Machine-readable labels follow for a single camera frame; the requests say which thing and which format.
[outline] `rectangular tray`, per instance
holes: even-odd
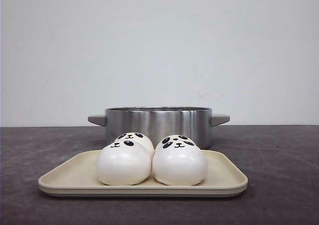
[[[232,197],[247,188],[247,177],[222,153],[203,150],[207,177],[195,186],[167,186],[153,174],[131,186],[104,185],[95,162],[101,150],[80,153],[39,178],[39,188],[56,197]]]

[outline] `dark gray surface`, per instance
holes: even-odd
[[[1,224],[318,224],[319,126],[218,126],[212,150],[248,177],[228,199],[55,198],[37,179],[103,147],[103,128],[2,128]]]

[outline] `white backdrop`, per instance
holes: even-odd
[[[319,124],[319,0],[1,0],[1,125],[114,106]]]

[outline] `metal pot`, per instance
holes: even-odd
[[[211,127],[229,120],[228,115],[212,114],[211,108],[202,107],[109,108],[105,115],[88,117],[89,122],[105,127],[106,144],[126,132],[139,132],[148,136],[155,147],[166,136],[181,134],[202,149],[211,143]]]

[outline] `pot handle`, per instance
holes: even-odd
[[[107,119],[104,114],[88,116],[88,121],[92,124],[97,124],[103,127],[107,125]]]
[[[212,127],[220,124],[227,123],[230,120],[229,115],[226,114],[213,114],[213,117],[211,118],[210,125]]]

